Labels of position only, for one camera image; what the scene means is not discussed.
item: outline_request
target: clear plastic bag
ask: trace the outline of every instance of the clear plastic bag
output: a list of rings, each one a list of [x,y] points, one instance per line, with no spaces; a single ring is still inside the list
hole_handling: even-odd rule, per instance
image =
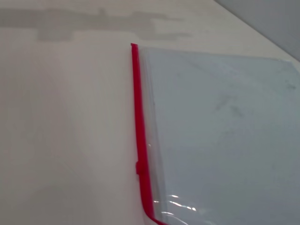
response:
[[[292,63],[132,44],[137,173],[162,225],[300,223]]]

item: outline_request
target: white table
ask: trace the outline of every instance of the white table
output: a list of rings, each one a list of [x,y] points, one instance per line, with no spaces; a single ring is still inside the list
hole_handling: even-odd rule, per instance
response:
[[[213,0],[0,0],[0,224],[150,223],[135,174],[131,42],[300,70]]]

